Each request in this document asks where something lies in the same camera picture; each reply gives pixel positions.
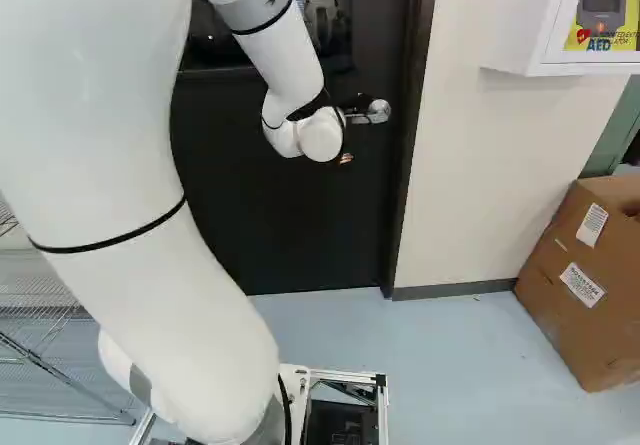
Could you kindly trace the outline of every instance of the red logo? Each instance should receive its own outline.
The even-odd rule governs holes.
[[[588,28],[581,28],[578,30],[578,43],[582,44],[587,38],[591,36],[591,30]]]

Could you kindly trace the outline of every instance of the beige wall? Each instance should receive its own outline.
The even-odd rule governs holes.
[[[479,68],[490,0],[436,0],[396,287],[515,277],[624,76]]]

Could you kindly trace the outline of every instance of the aed sign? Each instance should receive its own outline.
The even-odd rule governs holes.
[[[636,50],[640,0],[580,0],[564,49],[616,52]]]

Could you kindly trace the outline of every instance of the barcode label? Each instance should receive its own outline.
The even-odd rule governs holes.
[[[608,218],[609,213],[604,208],[597,203],[591,204],[578,233],[576,233],[576,238],[594,248]]]
[[[593,308],[606,294],[606,292],[587,277],[575,263],[569,264],[567,269],[560,275],[560,280],[589,308]]]

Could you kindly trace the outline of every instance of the yellow label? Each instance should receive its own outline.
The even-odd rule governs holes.
[[[564,49],[567,51],[597,53],[622,50],[635,51],[638,40],[640,0],[626,0],[626,2],[624,25],[617,30],[607,30],[604,35],[599,34],[597,30],[583,29],[578,25],[578,14],[576,14]]]

